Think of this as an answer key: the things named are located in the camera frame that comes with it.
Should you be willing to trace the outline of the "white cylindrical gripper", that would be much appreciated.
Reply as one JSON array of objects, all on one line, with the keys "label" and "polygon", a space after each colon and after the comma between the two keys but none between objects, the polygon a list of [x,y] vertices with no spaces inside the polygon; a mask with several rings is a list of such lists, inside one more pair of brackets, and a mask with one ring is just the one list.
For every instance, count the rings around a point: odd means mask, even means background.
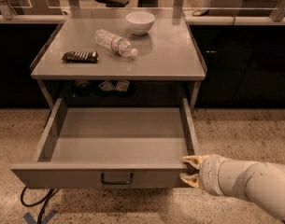
[{"label": "white cylindrical gripper", "polygon": [[199,174],[181,173],[180,179],[192,188],[202,188],[213,196],[234,197],[247,200],[244,174],[256,161],[238,161],[221,155],[184,156],[183,163],[190,164]]}]

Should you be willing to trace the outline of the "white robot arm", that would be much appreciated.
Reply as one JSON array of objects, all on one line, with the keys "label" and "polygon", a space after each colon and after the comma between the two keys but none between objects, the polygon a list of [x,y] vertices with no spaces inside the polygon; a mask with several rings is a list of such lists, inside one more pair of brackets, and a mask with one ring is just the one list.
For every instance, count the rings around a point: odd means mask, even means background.
[{"label": "white robot arm", "polygon": [[182,158],[197,170],[181,173],[180,179],[213,196],[233,197],[255,203],[285,224],[285,165],[262,161],[238,161],[221,155]]}]

